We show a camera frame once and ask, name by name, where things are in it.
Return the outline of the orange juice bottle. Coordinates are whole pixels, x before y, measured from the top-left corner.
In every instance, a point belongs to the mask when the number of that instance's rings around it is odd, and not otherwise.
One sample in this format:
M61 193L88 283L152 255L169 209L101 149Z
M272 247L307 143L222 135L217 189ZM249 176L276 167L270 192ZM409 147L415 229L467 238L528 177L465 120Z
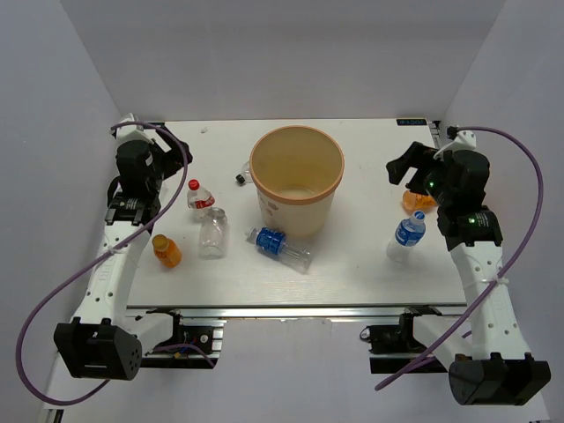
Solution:
M154 255L167 268L174 268L182 261L182 252L164 234L157 234L152 238L152 247Z
M436 202L429 195L421 195L406 190L402 196L402 206L407 212L428 210L436 206Z

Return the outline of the red cap labelled bottle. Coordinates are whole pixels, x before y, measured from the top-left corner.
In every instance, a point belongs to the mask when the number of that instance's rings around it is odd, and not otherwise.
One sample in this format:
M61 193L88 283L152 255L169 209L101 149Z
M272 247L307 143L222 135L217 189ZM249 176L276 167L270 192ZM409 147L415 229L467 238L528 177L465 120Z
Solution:
M188 182L187 205L194 221L201 220L208 210L214 206L215 198L212 193L204 188L199 180L191 179Z

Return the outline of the blue label bottle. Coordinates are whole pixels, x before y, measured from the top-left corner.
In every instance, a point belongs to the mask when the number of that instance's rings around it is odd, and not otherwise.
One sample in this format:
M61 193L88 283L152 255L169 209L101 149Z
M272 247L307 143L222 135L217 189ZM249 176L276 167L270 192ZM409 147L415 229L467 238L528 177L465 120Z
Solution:
M261 254L302 274L308 272L313 260L313 250L307 243L266 226L251 227L246 232L246 241Z
M426 214L423 211L417 210L409 218L401 220L386 248L388 258L396 263L405 262L426 231Z

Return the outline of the clear bottle black cap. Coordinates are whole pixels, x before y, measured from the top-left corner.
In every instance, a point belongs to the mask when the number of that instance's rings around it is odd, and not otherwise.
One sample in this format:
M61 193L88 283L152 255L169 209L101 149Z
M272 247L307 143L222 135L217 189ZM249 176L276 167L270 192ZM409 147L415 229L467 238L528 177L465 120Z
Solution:
M235 180L240 186L253 182L248 161L241 167L241 171L235 176Z

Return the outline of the clear capless bottle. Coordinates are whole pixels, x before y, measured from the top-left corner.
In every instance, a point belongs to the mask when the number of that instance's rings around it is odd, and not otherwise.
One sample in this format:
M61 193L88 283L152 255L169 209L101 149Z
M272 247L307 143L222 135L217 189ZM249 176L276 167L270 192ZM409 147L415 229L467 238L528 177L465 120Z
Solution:
M228 220L226 212L211 207L202 219L199 232L198 255L203 259L219 259L226 254Z

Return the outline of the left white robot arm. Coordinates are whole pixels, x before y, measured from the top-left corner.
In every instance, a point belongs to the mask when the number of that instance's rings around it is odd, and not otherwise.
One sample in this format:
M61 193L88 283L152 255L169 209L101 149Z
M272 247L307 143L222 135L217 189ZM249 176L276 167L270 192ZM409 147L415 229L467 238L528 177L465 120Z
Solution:
M108 199L101 261L94 265L85 297L71 320L56 326L54 341L75 378L132 380L147 353L161 345L181 349L186 330L170 312L129 316L127 304L137 262L149 243L155 219L167 207L160 202L162 183L186 171L192 155L163 124L154 126L169 149L144 132L140 122L114 130L119 142L118 190Z

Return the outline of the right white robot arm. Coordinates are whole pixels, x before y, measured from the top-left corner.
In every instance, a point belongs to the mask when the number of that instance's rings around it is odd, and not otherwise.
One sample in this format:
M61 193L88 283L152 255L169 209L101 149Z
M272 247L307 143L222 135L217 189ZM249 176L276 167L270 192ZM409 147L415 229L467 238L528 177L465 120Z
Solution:
M439 152L414 142L387 164L390 183L399 184L411 167L416 172L406 187L438 204L437 224L468 307L454 323L423 314L401 325L397 338L404 349L426 348L376 388L437 360L461 405L527 404L550 382L551 370L534 359L513 310L503 276L501 228L483 204L490 163L472 150Z

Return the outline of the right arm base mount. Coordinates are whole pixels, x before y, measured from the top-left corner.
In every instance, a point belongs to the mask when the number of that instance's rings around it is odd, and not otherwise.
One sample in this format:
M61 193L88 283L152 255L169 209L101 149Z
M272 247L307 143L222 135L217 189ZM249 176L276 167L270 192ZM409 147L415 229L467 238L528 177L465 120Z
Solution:
M409 307L397 323L369 325L360 332L360 341L369 345L372 375L393 374L424 352L426 347L412 335L414 318L423 315L442 313L429 306Z

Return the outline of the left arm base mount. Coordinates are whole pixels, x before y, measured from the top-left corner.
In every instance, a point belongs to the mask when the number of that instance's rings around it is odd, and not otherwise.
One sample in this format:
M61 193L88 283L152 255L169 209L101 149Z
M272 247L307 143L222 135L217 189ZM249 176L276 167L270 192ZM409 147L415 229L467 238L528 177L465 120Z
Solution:
M179 308L129 308L120 326L141 343L142 368L207 369L221 349L223 323Z

